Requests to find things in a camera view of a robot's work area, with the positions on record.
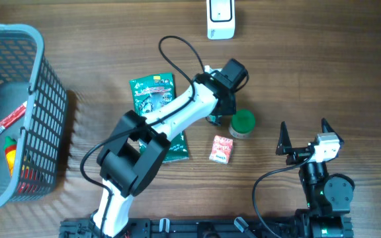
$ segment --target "wood grain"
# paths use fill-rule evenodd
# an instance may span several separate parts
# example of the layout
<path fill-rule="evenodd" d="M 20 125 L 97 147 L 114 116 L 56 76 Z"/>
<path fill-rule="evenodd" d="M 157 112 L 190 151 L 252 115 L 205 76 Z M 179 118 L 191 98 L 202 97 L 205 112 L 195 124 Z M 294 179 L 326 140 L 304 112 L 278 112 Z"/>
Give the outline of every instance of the wood grain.
<path fill-rule="evenodd" d="M 80 4 L 80 3 L 156 3 L 156 2 L 190 2 L 200 0 L 0 0 L 5 5 L 41 5 L 41 4 Z"/>
<path fill-rule="evenodd" d="M 169 34 L 191 42 L 205 64 L 222 67 L 235 58 L 246 66 L 251 80 L 237 103 L 255 113 L 257 127 L 251 139 L 235 141 L 231 163 L 220 165 L 208 155 L 215 135 L 229 136 L 227 127 L 196 122 L 186 130 L 190 160 L 162 166 L 136 198 L 131 217 L 254 216 L 253 183 L 285 166 L 275 155 L 280 123 L 286 120 L 292 143 L 300 146 L 326 117 L 346 140 L 329 172 L 357 185 L 355 235 L 381 237 L 381 2 L 238 1 L 236 11 L 235 37 L 209 41 L 203 1 L 0 7 L 0 22 L 23 22 L 42 33 L 45 55 L 72 102 L 56 190 L 1 208 L 0 237 L 57 237 L 60 221 L 97 208 L 101 189 L 81 177 L 80 160 L 132 109 L 129 80 L 173 70 L 157 51 Z M 185 45 L 165 43 L 175 63 L 198 73 Z M 180 94 L 188 85 L 174 74 Z M 86 170 L 100 179 L 95 156 Z M 297 171 L 266 179 L 258 197 L 266 215 L 306 206 Z"/>

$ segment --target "black clamp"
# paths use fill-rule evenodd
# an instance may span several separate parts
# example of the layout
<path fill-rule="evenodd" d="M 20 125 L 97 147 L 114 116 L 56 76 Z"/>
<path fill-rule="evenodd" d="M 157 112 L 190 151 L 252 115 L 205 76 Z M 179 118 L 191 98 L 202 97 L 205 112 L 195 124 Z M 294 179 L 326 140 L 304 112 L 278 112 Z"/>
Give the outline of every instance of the black clamp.
<path fill-rule="evenodd" d="M 113 183 L 125 198 L 137 196 L 150 184 L 170 148 L 171 142 L 167 136 L 148 127 L 145 120 L 132 110 L 127 112 L 118 121 L 111 136 L 134 128 L 141 130 L 106 144 L 97 157 L 97 163 L 101 166 L 100 175 Z M 140 154 L 127 142 L 129 138 L 146 143 L 146 150 Z"/>
<path fill-rule="evenodd" d="M 336 134 L 337 138 L 339 138 L 339 144 L 341 148 L 343 147 L 345 142 L 329 125 L 325 118 L 321 119 L 321 129 L 323 133 L 333 132 Z M 287 155 L 286 165 L 297 165 L 302 163 L 305 159 L 310 158 L 314 154 L 314 146 L 317 144 L 318 141 L 315 140 L 310 142 L 307 147 L 292 147 L 286 123 L 282 122 L 280 125 L 280 136 L 277 143 L 276 155 Z"/>

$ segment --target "gray plastic basket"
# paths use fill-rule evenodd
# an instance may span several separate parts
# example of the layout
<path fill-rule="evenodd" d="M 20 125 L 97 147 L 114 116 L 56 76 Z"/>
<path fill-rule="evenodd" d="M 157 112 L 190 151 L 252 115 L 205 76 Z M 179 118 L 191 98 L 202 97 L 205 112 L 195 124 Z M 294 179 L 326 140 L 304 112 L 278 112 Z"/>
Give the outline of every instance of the gray plastic basket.
<path fill-rule="evenodd" d="M 26 114 L 0 135 L 0 207 L 39 199 L 55 188 L 67 112 L 67 93 L 44 57 L 39 31 L 0 24 L 0 121 L 26 100 Z M 12 177 L 6 136 L 17 139 Z"/>

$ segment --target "green package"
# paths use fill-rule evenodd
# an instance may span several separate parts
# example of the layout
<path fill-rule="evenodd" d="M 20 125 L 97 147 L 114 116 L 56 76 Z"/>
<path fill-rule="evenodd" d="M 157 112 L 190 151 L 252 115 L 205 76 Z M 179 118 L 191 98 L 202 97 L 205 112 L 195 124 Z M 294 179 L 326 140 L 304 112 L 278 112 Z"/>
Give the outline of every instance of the green package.
<path fill-rule="evenodd" d="M 157 110 L 175 98 L 175 83 L 172 73 L 160 73 L 129 81 L 135 112 L 140 116 Z M 140 153 L 146 144 L 139 141 Z M 181 132 L 171 140 L 171 147 L 163 163 L 189 159 L 186 136 Z"/>

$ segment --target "red and white box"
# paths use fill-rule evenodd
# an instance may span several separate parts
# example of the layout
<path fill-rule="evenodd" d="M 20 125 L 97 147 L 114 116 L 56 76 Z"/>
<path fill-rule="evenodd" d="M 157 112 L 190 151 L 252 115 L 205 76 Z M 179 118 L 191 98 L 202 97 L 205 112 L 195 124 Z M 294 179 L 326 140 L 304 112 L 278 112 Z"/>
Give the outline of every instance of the red and white box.
<path fill-rule="evenodd" d="M 229 163 L 230 155 L 233 150 L 233 140 L 224 138 L 222 136 L 216 136 L 212 142 L 212 151 L 210 160 L 227 164 Z"/>

